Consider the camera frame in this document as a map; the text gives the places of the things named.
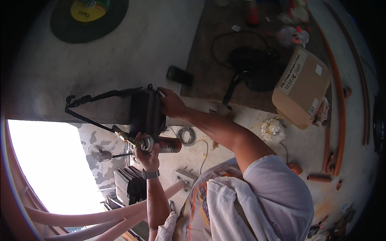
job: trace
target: concrete floor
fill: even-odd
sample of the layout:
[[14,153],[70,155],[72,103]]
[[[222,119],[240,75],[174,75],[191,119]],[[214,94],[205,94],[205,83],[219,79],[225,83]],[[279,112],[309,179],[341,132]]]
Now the concrete floor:
[[[353,205],[353,208],[356,209],[356,214],[353,221],[347,225],[347,231],[349,232],[360,217],[372,191],[375,182],[378,156],[373,151],[374,142],[372,139],[372,132],[370,144],[364,147],[361,143],[363,130],[363,100],[359,75],[349,45],[323,2],[320,0],[310,0],[308,3],[311,14],[313,14],[321,26],[333,50],[336,62],[338,63],[343,86],[349,86],[353,91],[353,95],[345,101],[346,142],[339,176],[332,177],[331,183],[312,182],[307,181],[306,179],[308,174],[318,174],[321,172],[325,150],[324,128],[310,126],[306,130],[299,130],[295,126],[289,124],[286,120],[280,119],[280,122],[286,126],[286,128],[284,128],[286,139],[283,140],[282,143],[288,149],[288,161],[300,164],[303,169],[303,172],[299,176],[307,184],[312,194],[315,211],[313,224],[317,224],[328,215],[328,219],[326,223],[323,224],[323,227],[324,229],[331,228],[341,216],[341,213],[349,206]],[[374,96],[378,92],[378,84],[375,66],[370,51],[355,22],[346,12],[344,7],[335,0],[331,0],[329,3],[344,23],[353,39],[359,56],[361,57],[369,88],[372,116]],[[332,88],[333,101],[330,150],[336,151],[338,143],[339,115],[334,80],[332,80]],[[187,106],[205,112],[209,109],[216,109],[217,106],[215,103],[199,99],[183,97],[183,100]],[[251,128],[266,119],[278,117],[278,115],[240,106],[232,106],[232,108],[236,112],[235,122],[246,128]],[[168,123],[171,125],[186,125],[186,123],[176,119],[168,119]],[[176,131],[178,127],[173,126],[172,128]],[[194,130],[197,134],[197,138],[205,136],[197,128],[194,128]],[[261,129],[259,127],[252,129],[252,132],[261,137]],[[171,131],[168,131],[165,134],[174,137],[174,134]],[[208,157],[202,168],[203,171],[234,156],[231,151],[222,146],[212,150],[212,140],[209,138],[205,138],[204,140],[207,141],[209,145],[209,151]],[[270,147],[284,161],[286,160],[286,151],[283,146],[270,145]],[[174,170],[178,168],[187,167],[187,171],[192,169],[191,173],[199,175],[201,163],[204,159],[203,154],[205,152],[206,145],[203,142],[198,142],[193,147],[183,147],[179,153],[160,154],[160,180],[163,186],[168,187],[175,182],[176,175]],[[343,180],[342,187],[337,191],[336,185],[340,179]],[[175,202],[176,210],[180,210],[187,196],[188,192],[180,191],[172,198]]]
[[[355,22],[337,0],[328,1],[346,26],[361,57],[370,96],[370,107],[374,104],[374,95],[378,91],[375,66],[368,47]],[[325,130],[311,126],[307,130],[299,130],[281,119],[285,128],[286,139],[282,141],[288,149],[289,162],[301,165],[303,173],[300,177],[309,187],[313,201],[316,224],[329,215],[324,224],[325,229],[332,227],[347,204],[353,204],[357,210],[354,220],[347,226],[350,231],[371,193],[375,181],[377,155],[373,152],[372,132],[370,144],[361,145],[363,126],[363,105],[361,86],[356,65],[339,26],[321,0],[309,0],[309,10],[324,31],[335,59],[338,63],[343,86],[350,86],[353,95],[346,100],[346,145],[342,168],[339,177],[331,183],[319,183],[306,180],[308,174],[319,173],[322,168]],[[16,119],[71,121],[64,114],[65,97],[75,94],[81,97],[86,94],[96,95],[111,89],[125,89],[145,86],[165,86],[179,93],[181,85],[167,81],[165,71],[169,65],[186,66],[195,29],[198,25],[204,1],[175,0],[131,0],[125,19],[109,35],[100,40],[79,45],[70,45],[59,41],[49,29],[50,11],[55,6],[52,1],[42,11],[28,33],[19,52],[11,86],[14,91],[14,109],[11,115]],[[331,151],[336,150],[338,138],[337,96],[332,80],[332,123]],[[215,104],[205,100],[183,98],[184,102],[195,109],[208,112],[216,109]],[[277,117],[267,112],[232,107],[236,112],[235,122],[250,128],[266,119]],[[106,123],[106,116],[101,117],[100,111],[92,109],[86,116],[101,118]],[[110,124],[122,123],[124,118],[110,120]],[[169,125],[186,125],[179,120],[168,119]],[[195,129],[197,138],[204,137]],[[261,136],[259,127],[252,130]],[[165,133],[173,136],[171,131]],[[233,153],[223,147],[211,149],[209,144],[208,157],[204,163],[206,170],[231,157]],[[272,149],[284,160],[286,152],[281,145],[273,145]],[[193,147],[183,147],[178,154],[160,155],[160,180],[166,188],[174,182],[174,170],[192,169],[198,175],[206,145],[203,142]],[[335,189],[337,182],[343,179],[339,191]],[[176,210],[182,206],[187,192],[180,192],[172,200]]]

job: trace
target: green cutting disc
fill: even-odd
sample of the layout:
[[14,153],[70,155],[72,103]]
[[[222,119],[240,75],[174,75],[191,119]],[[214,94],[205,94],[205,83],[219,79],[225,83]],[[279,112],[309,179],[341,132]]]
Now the green cutting disc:
[[52,12],[50,27],[64,42],[91,42],[114,30],[128,7],[129,0],[61,0]]

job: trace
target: man's hand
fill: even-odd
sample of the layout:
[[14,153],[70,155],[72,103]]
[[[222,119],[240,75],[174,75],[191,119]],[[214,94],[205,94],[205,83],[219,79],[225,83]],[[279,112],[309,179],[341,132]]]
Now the man's hand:
[[[139,139],[144,138],[145,136],[146,136],[146,133],[142,135],[141,132],[139,132],[135,140],[138,141]],[[138,160],[142,164],[145,171],[156,172],[159,168],[158,153],[159,153],[159,144],[155,143],[151,154],[146,153],[142,150],[136,149],[134,151],[134,156],[136,160]]]
[[181,98],[171,89],[158,87],[158,90],[165,95],[165,97],[161,97],[162,113],[170,118],[180,118],[187,110]]

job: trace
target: concrete wall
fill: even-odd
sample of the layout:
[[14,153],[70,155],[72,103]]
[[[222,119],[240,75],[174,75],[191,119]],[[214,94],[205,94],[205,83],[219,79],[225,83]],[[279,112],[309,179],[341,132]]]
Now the concrete wall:
[[[164,86],[170,65],[185,68],[205,0],[130,0],[121,24],[86,44],[55,37],[50,1],[27,34],[10,77],[6,118],[79,122],[64,112],[69,95],[80,98],[110,90]],[[128,124],[130,99],[89,103],[80,113],[100,123]]]
[[[96,127],[92,124],[71,123],[76,126],[79,131],[79,136],[83,149],[86,154],[86,159],[91,172],[94,175],[95,182],[99,189],[114,187],[114,170],[125,166],[126,157],[118,157],[110,161],[98,162],[88,151],[92,144],[101,144],[109,147],[114,155],[125,153],[126,143],[122,141],[116,134]],[[129,131],[127,125],[117,125],[123,131]],[[103,191],[103,196],[115,195],[115,190]]]

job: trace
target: yellow label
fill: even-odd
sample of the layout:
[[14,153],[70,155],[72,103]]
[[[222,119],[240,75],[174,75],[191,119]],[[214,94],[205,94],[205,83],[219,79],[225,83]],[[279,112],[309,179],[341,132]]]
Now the yellow label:
[[71,6],[71,15],[80,22],[91,22],[106,14],[106,10],[96,5],[95,1],[88,4],[75,0]]

